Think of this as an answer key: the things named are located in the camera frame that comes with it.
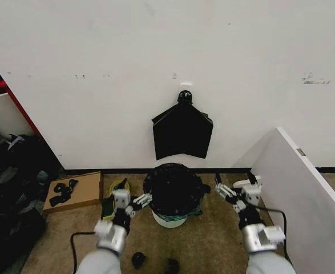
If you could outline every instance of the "trash can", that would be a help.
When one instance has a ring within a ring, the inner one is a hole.
[[[168,163],[154,168],[143,182],[144,193],[153,197],[150,202],[157,223],[167,228],[182,225],[189,215],[200,215],[200,203],[210,187],[203,184],[183,164]]]

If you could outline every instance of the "white panel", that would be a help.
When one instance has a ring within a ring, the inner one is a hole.
[[[0,135],[10,139],[10,134],[34,135],[34,132],[13,100],[5,93],[0,95]]]
[[[0,73],[65,168],[250,167],[278,124],[335,166],[335,1],[0,0]],[[157,162],[182,82],[208,156]]]
[[[335,274],[335,192],[288,134],[277,128],[253,166],[268,208],[285,212],[288,253],[297,273]],[[271,213],[282,226],[281,214]]]

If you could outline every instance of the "white wall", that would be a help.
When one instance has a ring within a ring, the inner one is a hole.
[[[0,73],[65,168],[249,167],[278,125],[335,166],[335,1],[0,0]],[[208,156],[157,162],[186,81]]]

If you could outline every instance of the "black cloth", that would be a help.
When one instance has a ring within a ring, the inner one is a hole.
[[[182,91],[178,104],[152,121],[157,160],[176,154],[206,158],[213,121],[192,106],[189,91]]]

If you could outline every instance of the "black cable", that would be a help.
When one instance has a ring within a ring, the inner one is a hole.
[[[284,213],[284,211],[281,211],[279,209],[273,209],[273,208],[266,208],[266,207],[259,207],[257,205],[253,205],[251,203],[248,203],[247,201],[245,201],[247,204],[249,204],[250,206],[253,206],[257,209],[260,210],[264,210],[264,211],[272,211],[272,212],[277,212],[277,213],[281,213],[282,214],[282,218],[284,219],[284,235],[285,235],[285,240],[283,242],[283,247],[284,247],[284,257],[290,262],[290,264],[292,265],[292,261],[290,260],[290,257],[288,255],[288,251],[286,250],[286,215]]]
[[[76,249],[75,249],[75,243],[74,243],[74,236],[76,235],[92,235],[95,234],[94,231],[92,232],[76,232],[71,235],[70,242],[71,242],[71,248],[72,248],[72,255],[74,257],[74,271],[73,274],[77,271],[77,255],[76,255]]]

